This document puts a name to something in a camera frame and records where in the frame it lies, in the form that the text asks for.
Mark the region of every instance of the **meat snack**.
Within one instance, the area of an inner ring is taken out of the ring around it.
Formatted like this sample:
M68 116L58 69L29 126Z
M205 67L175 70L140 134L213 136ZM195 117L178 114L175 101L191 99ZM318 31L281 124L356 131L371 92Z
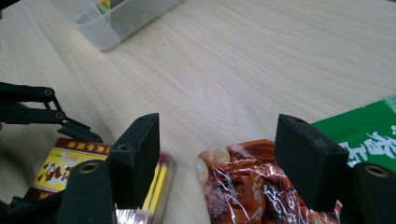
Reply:
M211 223L339 223L340 203L333 212L315 212L304 205L277 165L274 146L257 140L198 156Z

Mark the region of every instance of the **plastic container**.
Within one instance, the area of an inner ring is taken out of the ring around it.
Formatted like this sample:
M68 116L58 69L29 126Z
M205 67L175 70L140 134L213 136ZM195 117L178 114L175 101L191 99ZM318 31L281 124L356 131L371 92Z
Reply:
M111 49L149 21L182 0L50 0L58 11L97 49Z

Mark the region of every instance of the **light wood surface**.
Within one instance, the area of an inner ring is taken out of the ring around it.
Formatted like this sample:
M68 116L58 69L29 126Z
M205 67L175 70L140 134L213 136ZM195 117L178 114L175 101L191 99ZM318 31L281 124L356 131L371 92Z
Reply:
M3 10L0 79L52 87L109 144L159 112L177 164L163 223L208 223L200 152L274 137L279 113L313 122L396 93L396 3L186 0L99 51L48 0L25 0ZM0 200L23 196L57 128L5 125Z

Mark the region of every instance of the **green snack package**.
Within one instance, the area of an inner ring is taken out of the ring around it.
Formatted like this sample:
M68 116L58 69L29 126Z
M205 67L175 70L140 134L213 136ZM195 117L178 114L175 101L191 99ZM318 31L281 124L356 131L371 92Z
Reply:
M396 173L396 95L312 125L349 151L349 166L368 161Z

